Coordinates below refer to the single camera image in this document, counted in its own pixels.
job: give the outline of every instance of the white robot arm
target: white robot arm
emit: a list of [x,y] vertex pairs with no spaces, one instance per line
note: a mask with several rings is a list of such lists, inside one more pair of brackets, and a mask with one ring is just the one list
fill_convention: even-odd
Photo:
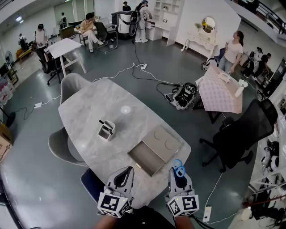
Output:
[[190,216],[199,210],[198,195],[195,195],[192,180],[187,174],[179,177],[172,167],[169,170],[168,186],[169,193],[165,201],[174,217]]
[[100,193],[97,208],[102,215],[121,218],[131,206],[134,169],[129,166],[110,175],[104,192]]

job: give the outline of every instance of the gray table top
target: gray table top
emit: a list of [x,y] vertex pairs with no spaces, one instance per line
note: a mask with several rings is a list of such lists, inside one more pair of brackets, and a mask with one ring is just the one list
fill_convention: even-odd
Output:
[[[168,171],[174,159],[185,163],[191,152],[191,147],[163,119],[108,79],[98,80],[71,96],[59,107],[59,114],[79,154],[104,183],[118,169],[134,168],[133,208],[148,205],[159,195],[168,186]],[[116,133],[110,142],[97,135],[100,119],[116,125]],[[150,177],[127,153],[157,125],[163,126],[182,145],[175,156]]]

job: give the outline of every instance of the fan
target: fan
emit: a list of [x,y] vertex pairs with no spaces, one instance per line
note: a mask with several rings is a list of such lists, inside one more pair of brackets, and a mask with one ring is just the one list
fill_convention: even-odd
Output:
[[14,65],[13,56],[10,51],[7,51],[5,54],[6,63],[8,63],[11,67]]

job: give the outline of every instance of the white cup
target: white cup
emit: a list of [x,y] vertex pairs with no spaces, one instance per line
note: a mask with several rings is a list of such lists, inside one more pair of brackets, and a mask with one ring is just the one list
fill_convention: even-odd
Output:
[[110,141],[114,134],[115,134],[115,124],[112,123],[111,121],[104,120],[104,124],[101,125],[97,135],[104,141]]

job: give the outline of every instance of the gray floor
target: gray floor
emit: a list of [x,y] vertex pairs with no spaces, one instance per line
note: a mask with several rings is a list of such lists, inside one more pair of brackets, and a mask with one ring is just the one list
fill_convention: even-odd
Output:
[[[137,53],[142,63],[148,63],[147,71],[157,78],[170,82],[192,82],[204,75],[200,64],[204,59],[187,51],[180,52],[181,47],[166,47],[165,41],[137,44]],[[80,48],[88,71],[84,77],[90,81],[95,78],[115,76],[120,70],[137,63],[135,47],[132,42],[120,41],[117,50],[106,55],[96,51],[90,54],[88,49]],[[82,69],[75,64],[73,72],[83,75]],[[221,167],[219,159],[206,168],[203,161],[208,160],[214,151],[199,138],[211,140],[218,131],[223,116],[211,125],[207,113],[203,110],[176,110],[156,91],[157,83],[137,80],[132,77],[132,70],[127,70],[112,79],[121,87],[135,95],[162,117],[192,147],[192,152],[185,167],[192,178],[196,194],[199,195],[201,210],[196,213],[202,217],[205,202],[217,182]],[[135,70],[137,77],[150,75]],[[50,86],[46,85],[48,75],[41,70],[25,80],[15,92],[6,110],[11,112],[20,107],[27,107],[29,112],[35,103],[47,102],[60,95],[60,84],[55,78]],[[160,90],[171,92],[171,88],[161,85]],[[256,97],[255,90],[249,86],[244,91],[243,110]],[[15,143],[0,167],[0,174],[5,183],[10,200],[25,229],[41,227],[42,229],[89,229],[100,219],[96,215],[97,206],[80,183],[84,168],[71,165],[54,157],[48,148],[48,137],[62,127],[58,113],[59,99],[34,110],[27,120],[23,120],[24,111],[17,113],[13,124]],[[241,207],[241,201],[249,183],[254,161],[250,165],[239,163],[234,169],[223,174],[216,190],[209,200],[212,206],[211,221],[218,221]],[[150,207],[159,211],[169,221],[170,213],[164,206],[164,194],[155,198]],[[213,224],[214,228],[227,229],[232,218]]]

